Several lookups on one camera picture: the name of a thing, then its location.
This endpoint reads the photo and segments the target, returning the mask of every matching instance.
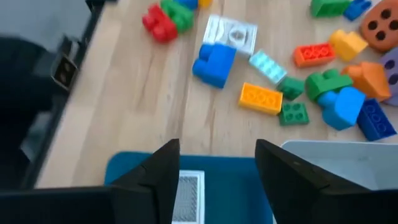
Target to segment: red building block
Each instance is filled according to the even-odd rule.
[[[158,42],[166,43],[178,36],[177,27],[157,3],[148,8],[148,14],[142,17],[142,23]]]
[[[335,59],[335,52],[329,43],[299,46],[293,59],[299,68],[323,65]]]

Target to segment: toy pile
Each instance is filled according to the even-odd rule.
[[[209,4],[210,1],[204,0],[163,0],[160,7],[154,4],[149,8],[142,22],[156,40],[168,42],[192,27],[192,10]],[[345,16],[354,21],[371,4],[367,0],[312,0],[310,13],[313,17]],[[341,131],[357,123],[369,141],[387,138],[396,131],[379,102],[398,106],[398,66],[395,62],[398,59],[398,35],[395,33],[398,17],[395,11],[398,11],[398,1],[382,0],[364,17],[361,36],[337,30],[328,42],[297,47],[292,58],[298,68],[324,65],[336,57],[349,62],[367,46],[388,52],[378,62],[348,65],[341,72],[337,69],[315,72],[305,80],[287,76],[287,71],[264,51],[254,54],[256,25],[211,15],[192,72],[203,82],[224,88],[235,56],[249,57],[249,63],[267,77],[276,90],[244,83],[239,105],[279,115],[282,126],[308,124],[304,103],[282,102],[283,98],[293,101],[306,92],[310,100],[322,107],[323,120],[332,128]]]

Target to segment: yellow building block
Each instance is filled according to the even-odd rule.
[[[357,33],[350,32],[346,34],[343,30],[337,30],[332,33],[329,43],[336,54],[346,62],[354,59],[368,46],[368,43]]]
[[[239,105],[277,115],[282,107],[283,93],[243,83]]]
[[[200,7],[208,7],[213,0],[199,0],[198,4]]]

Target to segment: light wood surface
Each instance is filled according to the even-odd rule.
[[[102,184],[115,153],[153,152],[172,138],[180,138],[182,154],[250,157],[258,138],[278,145],[290,139],[365,141],[357,126],[340,132],[328,127],[319,106],[305,94],[296,101],[306,102],[306,126],[281,127],[276,116],[240,108],[244,82],[275,88],[244,58],[235,60],[223,90],[203,84],[191,72],[210,14],[257,24],[256,51],[264,49],[290,76],[301,79],[341,69],[344,63],[297,69],[294,48],[326,42],[336,29],[358,30],[358,22],[313,19],[310,0],[214,0],[196,13],[192,30],[159,45],[141,24],[151,2],[119,0],[105,7],[38,187]],[[379,57],[368,48],[352,63]],[[398,108],[385,106],[384,111],[398,127]],[[383,140],[397,141],[397,136]]]

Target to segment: blue building block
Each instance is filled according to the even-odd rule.
[[[198,0],[174,0],[188,9],[196,10],[198,8]]]
[[[339,93],[328,91],[322,94],[318,104],[324,107],[323,120],[338,131],[354,126],[365,97],[353,87],[345,87]]]
[[[375,99],[368,99],[364,102],[361,112],[359,112],[358,126],[369,141],[397,134]]]
[[[199,58],[192,66],[192,73],[209,85],[224,88],[235,54],[236,49],[230,46],[203,44]]]
[[[372,6],[371,1],[367,0],[354,0],[344,11],[343,15],[349,21],[354,21]]]
[[[264,76],[268,77],[273,84],[278,84],[287,74],[283,67],[262,50],[250,57],[249,63],[256,67]]]

